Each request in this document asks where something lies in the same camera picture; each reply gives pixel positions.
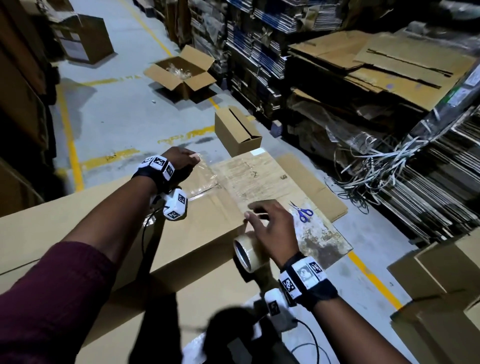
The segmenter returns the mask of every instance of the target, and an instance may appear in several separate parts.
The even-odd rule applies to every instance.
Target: hand
[[[269,223],[265,227],[254,213],[245,212],[245,218],[253,226],[257,239],[275,264],[281,268],[297,252],[299,245],[292,215],[277,200],[252,202],[248,205],[255,213],[267,213]]]
[[[173,146],[162,154],[175,168],[175,172],[169,182],[171,188],[176,187],[179,183],[186,180],[187,177],[190,176],[193,167],[200,162],[198,156],[190,157],[192,154],[195,154],[195,152],[177,146]]]

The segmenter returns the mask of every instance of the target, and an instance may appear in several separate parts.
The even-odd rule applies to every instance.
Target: blue scissors
[[[308,216],[313,216],[313,211],[309,210],[307,208],[300,208],[297,207],[293,202],[290,201],[290,206],[292,206],[294,209],[296,209],[299,212],[300,215],[300,221],[305,223],[308,221],[308,217],[306,217],[303,213],[307,214]]]

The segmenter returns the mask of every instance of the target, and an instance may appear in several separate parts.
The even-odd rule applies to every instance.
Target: left hand
[[[199,157],[190,157],[192,154],[195,154],[195,152],[177,146],[173,146],[162,154],[175,168],[175,173],[173,173],[169,182],[171,188],[186,180],[190,176],[193,167],[200,162]]]

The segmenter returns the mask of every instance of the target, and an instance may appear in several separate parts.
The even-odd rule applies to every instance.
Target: gray floor
[[[66,61],[60,64],[67,110],[61,107],[60,96],[59,103],[52,107],[58,142],[55,163],[59,174],[65,177],[68,192],[130,175],[144,156],[163,152],[171,145],[188,146],[209,163],[229,157],[213,132],[215,109],[237,105],[247,112],[229,92],[212,86],[217,92],[212,100],[173,103],[155,91],[160,85],[143,75],[149,63],[168,56],[164,48],[173,54],[178,51],[160,21],[146,18],[131,0],[72,3],[78,13],[104,18],[116,55],[95,67]],[[270,154],[276,157],[293,152],[320,180],[332,185],[302,152],[274,139],[262,125],[256,126],[264,137],[262,147]],[[349,304],[416,363],[389,324],[389,317],[396,310],[392,302],[405,304],[409,297],[386,269],[412,246],[375,209],[365,215],[349,201],[347,205],[348,214],[334,225],[364,266],[345,256],[327,270],[329,278]],[[314,330],[331,363],[338,363],[312,315],[302,308],[297,314]],[[283,340],[290,349],[312,342],[303,327],[285,333]],[[314,363],[316,351],[313,346],[306,346],[295,354],[301,363]],[[327,363],[325,354],[321,356],[321,362]]]

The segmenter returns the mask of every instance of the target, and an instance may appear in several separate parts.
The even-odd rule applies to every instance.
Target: black cable
[[[152,212],[150,214],[150,216],[148,217],[147,221],[145,221],[145,224],[144,224],[144,228],[143,228],[143,231],[142,231],[142,259],[145,258],[145,247],[144,247],[144,239],[145,239],[145,230],[147,229],[147,226],[148,226],[148,222],[150,221],[150,219],[152,218],[152,216],[154,216],[158,210],[160,210],[162,207],[159,207],[158,209],[156,209],[154,212]]]
[[[304,323],[303,321],[300,321],[298,320],[297,318],[294,319],[294,321],[297,321],[298,323],[304,325],[309,331],[310,331],[310,334],[312,335],[313,337],[313,341],[315,341],[315,346],[316,346],[316,349],[317,349],[317,364],[320,364],[320,350],[318,350],[318,348],[320,348],[320,346],[318,346],[318,343],[317,343],[317,338],[315,337],[315,334],[313,333],[313,331],[308,327],[308,325],[306,323]]]
[[[294,352],[296,349],[301,348],[302,346],[307,346],[307,345],[315,345],[315,344],[314,344],[313,342],[306,342],[306,343],[297,345],[296,347],[294,347],[294,348],[292,349],[291,353],[293,354],[293,352]],[[332,364],[332,362],[330,361],[330,357],[328,356],[327,352],[326,352],[325,350],[323,350],[323,348],[322,348],[321,346],[318,346],[318,345],[317,345],[317,348],[324,352],[325,356],[327,357],[328,364]]]

